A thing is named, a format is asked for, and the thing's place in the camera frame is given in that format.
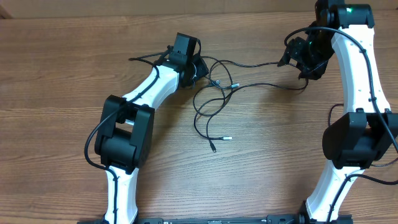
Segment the cord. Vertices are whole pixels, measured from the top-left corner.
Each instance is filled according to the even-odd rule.
[[[337,103],[337,104],[333,105],[333,106],[330,108],[329,116],[328,116],[328,127],[330,126],[331,112],[332,112],[333,109],[334,109],[335,107],[337,107],[337,106],[344,106],[344,103]],[[393,164],[393,163],[395,163],[395,162],[397,162],[397,161],[398,161],[398,158],[396,158],[396,159],[394,159],[393,161],[391,161],[391,162],[389,162],[389,163],[386,163],[386,164],[371,164],[371,166],[373,166],[373,167],[386,167],[386,166],[389,166],[389,165],[391,165],[391,164]]]
[[[239,67],[244,67],[244,68],[255,68],[255,67],[261,67],[261,66],[265,66],[265,65],[277,65],[278,62],[261,63],[261,64],[258,64],[258,65],[243,65],[243,64],[236,63],[236,62],[233,62],[233,61],[230,61],[230,60],[218,60],[217,58],[210,57],[210,56],[203,56],[203,58],[210,58],[210,59],[215,60],[216,62],[211,66],[211,68],[210,68],[210,70],[209,70],[209,75],[208,75],[208,77],[205,77],[205,78],[207,78],[207,79],[210,81],[210,84],[207,85],[207,86],[201,87],[201,88],[195,93],[195,95],[193,96],[193,102],[192,102],[192,103],[193,103],[193,107],[194,107],[195,111],[197,112],[196,115],[195,115],[195,117],[194,117],[194,119],[193,119],[193,127],[195,128],[196,132],[197,132],[201,137],[203,137],[203,138],[209,140],[210,147],[211,147],[211,149],[213,150],[213,152],[216,152],[216,147],[214,146],[212,140],[231,140],[232,137],[229,137],[229,136],[219,137],[219,138],[211,138],[211,137],[209,137],[209,134],[208,134],[208,126],[209,126],[210,120],[211,120],[215,115],[217,115],[217,114],[228,104],[228,102],[229,102],[229,100],[231,99],[232,95],[233,95],[234,93],[236,93],[238,90],[241,90],[241,89],[247,88],[247,87],[251,87],[251,86],[258,86],[258,85],[268,85],[268,86],[273,86],[273,87],[276,87],[276,88],[281,88],[281,89],[284,89],[284,90],[304,90],[304,89],[307,87],[307,85],[308,85],[308,80],[306,80],[305,86],[304,86],[304,87],[301,87],[301,88],[290,88],[290,87],[279,86],[279,85],[275,85],[275,84],[271,84],[271,83],[253,83],[253,84],[241,86],[241,87],[238,88],[239,84],[233,84],[232,76],[231,76],[229,70],[226,68],[226,66],[225,66],[225,64],[224,64],[223,62],[232,63],[233,65],[236,65],[236,66],[239,66]],[[214,81],[214,80],[211,79],[211,73],[212,73],[212,71],[214,70],[214,68],[215,68],[218,64],[220,64],[221,66],[223,66],[224,69],[226,70],[226,72],[227,72],[227,74],[228,74],[228,77],[229,77],[229,80],[230,80],[230,82],[231,82],[231,85],[230,85],[230,86],[220,86],[220,84],[219,84],[218,82],[216,82],[216,81]],[[210,88],[210,87],[219,88],[219,89],[221,90],[221,93],[222,93],[223,97],[222,97],[222,98],[210,99],[210,100],[208,100],[207,102],[205,102],[204,104],[202,104],[202,105],[199,107],[199,109],[198,109],[198,108],[196,107],[196,105],[195,105],[195,99],[196,99],[197,95],[199,94],[199,92],[201,92],[201,91],[204,90],[205,88]],[[224,90],[231,90],[231,92],[230,92],[228,95],[225,95]],[[223,100],[223,104],[220,106],[220,108],[219,108],[217,111],[215,111],[215,112],[212,113],[212,114],[206,114],[206,113],[202,113],[202,112],[201,112],[201,109],[202,109],[205,105],[207,105],[208,103],[210,103],[210,102],[212,102],[212,101],[218,101],[218,100]],[[208,118],[208,121],[207,121],[207,123],[206,123],[206,135],[202,134],[202,133],[198,130],[198,128],[197,128],[197,119],[198,119],[198,115],[209,117],[209,118]]]
[[[287,46],[287,41],[288,41],[289,38],[291,38],[293,35],[295,35],[295,34],[297,34],[297,33],[299,33],[299,32],[302,32],[302,31],[312,31],[312,30],[324,30],[324,31],[328,31],[328,32],[334,32],[334,33],[341,34],[341,35],[345,36],[346,38],[348,38],[350,41],[352,41],[352,42],[359,48],[359,51],[363,54],[363,57],[365,58],[366,67],[367,67],[367,69],[368,69],[369,89],[370,89],[370,94],[371,94],[371,97],[370,97],[369,101],[372,102],[373,108],[374,108],[374,110],[375,110],[377,116],[379,117],[380,122],[381,122],[382,125],[384,126],[386,132],[388,133],[389,137],[391,138],[392,144],[394,145],[396,151],[398,152],[398,145],[397,145],[396,139],[395,139],[395,137],[392,135],[390,129],[388,128],[388,125],[387,125],[386,121],[385,121],[384,118],[382,117],[382,114],[380,113],[380,110],[379,110],[379,108],[377,107],[377,104],[376,104],[377,98],[374,96],[374,87],[373,87],[373,76],[372,76],[372,70],[371,70],[371,63],[370,63],[368,54],[366,53],[366,49],[364,49],[364,48],[362,47],[362,45],[361,45],[356,39],[354,39],[354,37],[352,37],[352,36],[346,34],[345,32],[343,32],[343,31],[341,31],[341,30],[332,29],[332,28],[329,28],[329,27],[305,27],[305,28],[301,28],[301,29],[295,30],[295,31],[293,31],[292,33],[290,33],[290,34],[285,38],[285,41],[284,41],[284,42],[285,42],[285,46]],[[371,181],[375,181],[375,182],[380,183],[380,184],[386,184],[386,185],[396,185],[396,184],[398,184],[398,180],[397,180],[397,181],[394,181],[394,182],[386,182],[386,181],[379,180],[379,179],[376,179],[376,178],[374,178],[374,177],[370,177],[370,176],[362,175],[362,174],[352,174],[352,175],[347,176],[347,178],[344,180],[343,184],[341,185],[341,187],[340,187],[338,193],[336,194],[335,199],[333,200],[332,205],[330,206],[330,210],[329,210],[328,218],[327,218],[327,220],[326,220],[326,224],[330,223],[331,213],[332,213],[332,211],[333,211],[333,208],[334,208],[335,205],[336,205],[336,202],[337,202],[337,200],[338,200],[338,197],[340,196],[341,192],[343,191],[344,186],[346,185],[347,181],[349,181],[352,177],[362,177],[362,178],[365,178],[365,179],[368,179],[368,180],[371,180]]]
[[[139,99],[146,91],[148,91],[157,81],[157,79],[159,78],[159,69],[155,66],[155,64],[153,64],[150,61],[141,59],[141,58],[129,58],[129,61],[140,61],[140,62],[145,62],[149,65],[151,65],[153,68],[156,69],[156,76],[154,81],[152,81],[152,83],[150,83],[142,92],[138,93],[136,97],[134,97],[133,99],[127,101],[124,105],[122,105],[121,107],[119,107],[117,110],[113,111],[109,116],[107,116],[104,120],[102,120],[90,133],[90,135],[87,138],[86,144],[85,144],[85,158],[86,161],[92,165],[95,168],[99,168],[102,170],[106,170],[108,172],[110,172],[113,176],[113,181],[114,181],[114,197],[113,197],[113,213],[114,213],[114,224],[116,224],[116,221],[118,219],[117,216],[117,199],[118,199],[118,177],[116,175],[116,173],[111,170],[109,167],[104,167],[101,166],[99,164],[94,163],[88,156],[88,146],[90,145],[91,140],[93,139],[95,133],[99,130],[99,128],[104,125],[105,122],[107,122],[112,116],[115,116],[118,112],[120,112],[121,110],[123,110],[129,103],[132,103],[134,101],[136,101],[137,99]]]

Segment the wood grain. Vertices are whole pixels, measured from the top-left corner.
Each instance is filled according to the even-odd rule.
[[[396,111],[398,14],[374,16],[379,76]],[[149,74],[146,64],[127,58],[163,51],[182,32],[201,39],[203,55],[246,64],[278,61],[284,37],[313,20],[312,12],[1,20],[0,223],[76,223],[102,216],[105,174],[86,163],[83,145],[105,98],[135,89]],[[293,68],[228,68],[241,85],[303,85]],[[214,77],[227,82],[221,68]],[[328,110],[343,101],[336,58],[302,93],[258,86],[235,94],[210,124],[211,135],[233,137],[215,142],[217,153],[193,128],[194,92],[179,90],[156,112],[153,147],[139,175],[140,216],[296,212],[325,163],[321,140]],[[197,103],[219,94],[204,91]],[[332,119],[340,114],[337,108]],[[203,119],[199,127],[204,130]],[[379,163],[395,157],[390,148]],[[398,178],[397,166],[366,173]],[[353,214],[356,223],[395,223],[397,192],[357,180],[340,212]]]

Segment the wooden table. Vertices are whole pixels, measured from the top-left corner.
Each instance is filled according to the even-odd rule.
[[[398,13],[376,11],[374,17],[379,75],[397,111]],[[182,32],[201,39],[202,55],[245,64],[278,61],[285,36],[314,19],[313,12],[300,12],[1,20],[0,223],[76,223],[102,216],[106,176],[87,164],[83,145],[106,97],[130,92],[148,76],[150,67],[127,58],[163,51]],[[228,68],[241,85],[303,85],[294,68]],[[227,82],[221,67],[215,77]],[[253,87],[233,95],[210,123],[212,136],[233,137],[216,141],[217,153],[193,128],[194,93],[180,90],[156,112],[152,150],[138,180],[140,217],[295,213],[326,161],[328,110],[343,101],[336,57],[302,93]],[[198,103],[219,95],[207,90]],[[337,108],[332,120],[340,113]],[[204,130],[204,119],[199,128]],[[99,162],[93,146],[90,156]],[[379,163],[396,156],[390,148]],[[395,180],[397,171],[394,165],[366,174]],[[353,214],[356,223],[395,223],[397,210],[397,187],[359,179],[340,213]]]

